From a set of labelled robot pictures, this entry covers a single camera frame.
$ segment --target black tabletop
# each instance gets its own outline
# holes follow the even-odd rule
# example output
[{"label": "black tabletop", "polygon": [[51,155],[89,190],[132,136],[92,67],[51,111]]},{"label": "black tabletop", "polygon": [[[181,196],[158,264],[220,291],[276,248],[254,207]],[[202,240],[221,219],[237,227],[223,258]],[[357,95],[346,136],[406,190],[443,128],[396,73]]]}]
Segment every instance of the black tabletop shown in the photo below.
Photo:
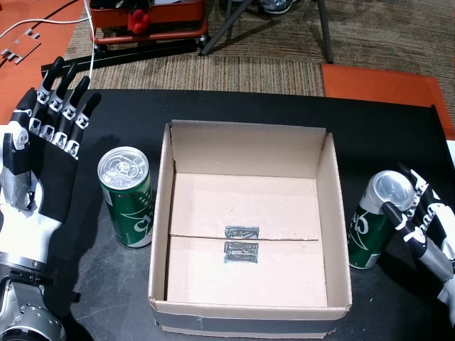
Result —
[{"label": "black tabletop", "polygon": [[[372,175],[401,161],[452,207],[454,167],[430,108],[322,97],[233,92],[102,90],[80,150],[68,221],[51,241],[45,302],[70,340],[202,340],[163,332],[147,300],[150,246],[116,238],[97,179],[101,156],[134,146],[149,159],[156,190],[164,124],[172,119],[320,126],[333,133],[349,220]],[[351,269],[353,306],[327,340],[453,340],[440,285],[395,236],[379,264]]]}]

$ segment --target carpet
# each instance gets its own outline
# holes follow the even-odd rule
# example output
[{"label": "carpet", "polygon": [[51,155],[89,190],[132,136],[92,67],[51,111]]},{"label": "carpet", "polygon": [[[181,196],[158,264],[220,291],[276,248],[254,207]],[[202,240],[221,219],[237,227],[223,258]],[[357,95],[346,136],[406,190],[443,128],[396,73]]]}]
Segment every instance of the carpet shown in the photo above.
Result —
[{"label": "carpet", "polygon": [[[224,21],[223,2],[208,1],[207,9],[213,36]],[[435,76],[455,121],[452,0],[328,0],[327,9],[336,64]],[[88,34],[86,23],[77,25],[67,58],[90,53]],[[300,0],[282,16],[251,6],[213,54],[95,70],[92,87],[323,96],[322,49],[315,2]]]}]

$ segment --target metal bracket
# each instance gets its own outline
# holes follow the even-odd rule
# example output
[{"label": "metal bracket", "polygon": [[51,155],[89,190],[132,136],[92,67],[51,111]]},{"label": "metal bracket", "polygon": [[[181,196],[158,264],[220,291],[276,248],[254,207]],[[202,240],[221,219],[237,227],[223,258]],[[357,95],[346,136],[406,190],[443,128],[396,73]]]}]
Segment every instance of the metal bracket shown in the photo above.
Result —
[{"label": "metal bracket", "polygon": [[9,53],[7,60],[13,60],[15,57],[16,64],[19,64],[27,55],[32,53],[41,42],[38,41],[38,37],[40,36],[39,33],[35,33],[32,35],[32,29],[28,29],[22,36],[16,39],[10,46],[5,48],[0,55],[5,55]]}]

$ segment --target green can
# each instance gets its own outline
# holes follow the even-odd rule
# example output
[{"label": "green can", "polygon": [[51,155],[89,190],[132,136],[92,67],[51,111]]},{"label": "green can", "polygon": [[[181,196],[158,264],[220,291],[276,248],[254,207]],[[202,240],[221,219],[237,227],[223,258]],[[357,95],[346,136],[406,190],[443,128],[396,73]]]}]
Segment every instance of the green can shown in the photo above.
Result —
[{"label": "green can", "polygon": [[414,189],[406,177],[393,170],[374,175],[347,226],[349,264],[357,269],[375,265],[395,230],[381,206],[390,201],[402,212],[414,202]]},{"label": "green can", "polygon": [[120,241],[128,247],[149,244],[154,199],[144,153],[132,147],[108,151],[98,163],[98,178]]}]

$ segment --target wheel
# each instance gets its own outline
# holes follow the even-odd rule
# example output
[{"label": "wheel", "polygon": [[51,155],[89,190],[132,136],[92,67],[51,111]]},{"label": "wheel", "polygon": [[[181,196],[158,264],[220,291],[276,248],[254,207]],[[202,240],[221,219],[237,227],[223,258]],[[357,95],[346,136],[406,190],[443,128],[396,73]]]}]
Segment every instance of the wheel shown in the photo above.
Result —
[{"label": "wheel", "polygon": [[99,55],[100,53],[104,53],[106,51],[107,51],[106,45],[95,44],[95,55]]},{"label": "wheel", "polygon": [[210,40],[210,37],[208,36],[208,34],[204,34],[203,36],[200,36],[198,38],[198,45],[201,50],[207,45],[209,40]]}]

